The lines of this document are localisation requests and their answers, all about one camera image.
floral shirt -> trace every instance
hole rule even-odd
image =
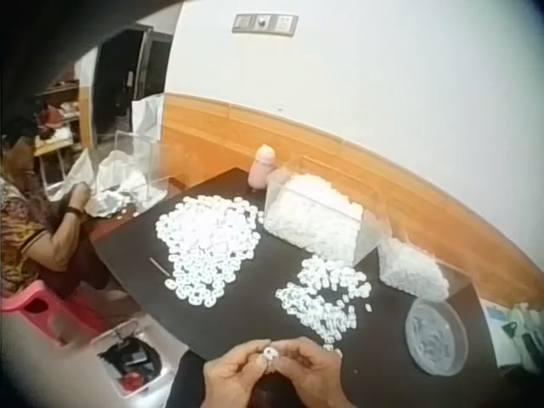
[[[25,252],[43,234],[52,231],[51,207],[36,174],[29,172],[25,188],[18,190],[0,178],[2,188],[2,296],[28,287],[40,266]]]

black table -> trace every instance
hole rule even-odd
[[[307,336],[322,343],[296,317],[287,315],[275,297],[276,289],[295,281],[309,254],[268,234],[261,225],[254,259],[242,263],[236,281],[225,287],[224,297],[212,309],[180,301],[164,286],[166,276],[150,261],[154,258],[172,273],[167,246],[156,238],[155,222],[184,195],[243,196],[264,209],[264,193],[249,191],[246,180],[246,172],[232,169],[158,204],[96,244],[106,265],[141,308],[206,360],[254,338]],[[472,286],[450,300],[467,328],[467,364],[457,376],[432,377],[416,366],[405,345],[405,317],[414,297],[380,282],[376,251],[357,269],[365,271],[372,284],[373,312],[366,313],[364,301],[357,303],[357,329],[336,342],[344,356],[343,386],[357,406],[470,407],[494,391],[498,370],[493,346]]]

pink bottle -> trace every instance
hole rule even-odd
[[[247,183],[255,190],[264,190],[268,183],[267,177],[274,170],[275,152],[270,146],[263,144],[258,148],[249,170]]]

wall switch panel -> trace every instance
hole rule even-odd
[[[232,32],[292,37],[295,35],[297,23],[297,15],[238,14],[232,25]]]

woman's arm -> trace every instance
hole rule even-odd
[[[83,212],[89,194],[89,188],[85,184],[79,184],[72,193],[69,207]],[[73,212],[67,212],[54,234],[44,232],[29,245],[21,248],[21,252],[47,269],[63,272],[77,248],[79,229],[79,217]]]

